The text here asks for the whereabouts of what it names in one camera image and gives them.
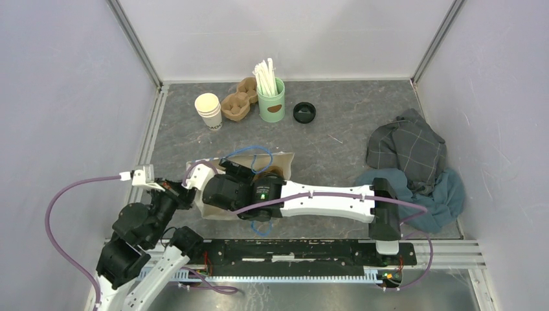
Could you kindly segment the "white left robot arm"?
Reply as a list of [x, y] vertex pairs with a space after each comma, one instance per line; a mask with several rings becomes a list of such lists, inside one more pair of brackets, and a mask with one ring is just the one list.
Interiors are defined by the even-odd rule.
[[179, 227], [156, 265], [141, 282], [136, 281], [176, 210], [190, 209], [196, 192], [160, 180], [159, 188], [149, 191], [149, 204], [130, 203], [120, 211], [96, 267], [97, 310], [147, 310], [178, 270], [202, 259], [203, 237], [187, 226]]

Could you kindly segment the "checkered paper takeout bag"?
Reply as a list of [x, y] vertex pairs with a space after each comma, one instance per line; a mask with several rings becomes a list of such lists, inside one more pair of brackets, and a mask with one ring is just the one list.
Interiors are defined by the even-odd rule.
[[[228, 155], [221, 157], [210, 157], [204, 159], [197, 159], [191, 162], [186, 163], [186, 172], [184, 174], [184, 179], [188, 182], [188, 179], [192, 179], [192, 173], [197, 172], [199, 168], [207, 168], [206, 165], [202, 167], [198, 165], [199, 162], [203, 161], [210, 163], [212, 166], [215, 166], [217, 172], [224, 174], [224, 168], [221, 168], [219, 165], [219, 160], [221, 158], [228, 158], [237, 164], [243, 165], [245, 167], [250, 167], [254, 171], [261, 174], [266, 174], [270, 172], [276, 172], [284, 178], [291, 177], [291, 164], [294, 159], [295, 154], [292, 152], [275, 152], [271, 153], [266, 147], [262, 146], [249, 146], [241, 148], [234, 152], [231, 152]], [[239, 221], [240, 219], [233, 214], [230, 214], [228, 211], [224, 211], [212, 205], [207, 205], [202, 202], [201, 198], [197, 194], [195, 197], [192, 207], [195, 207], [199, 210], [201, 218], [204, 220], [216, 220], [216, 221]]]

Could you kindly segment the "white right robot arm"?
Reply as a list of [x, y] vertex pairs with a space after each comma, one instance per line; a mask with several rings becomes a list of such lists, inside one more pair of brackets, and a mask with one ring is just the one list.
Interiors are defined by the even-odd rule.
[[386, 179], [357, 187], [324, 187], [289, 181], [274, 172], [257, 178], [248, 167], [228, 159], [220, 163], [223, 172], [199, 164], [186, 180], [200, 204], [251, 222], [311, 215], [355, 220], [367, 224], [378, 262], [391, 264], [399, 257], [399, 208]]

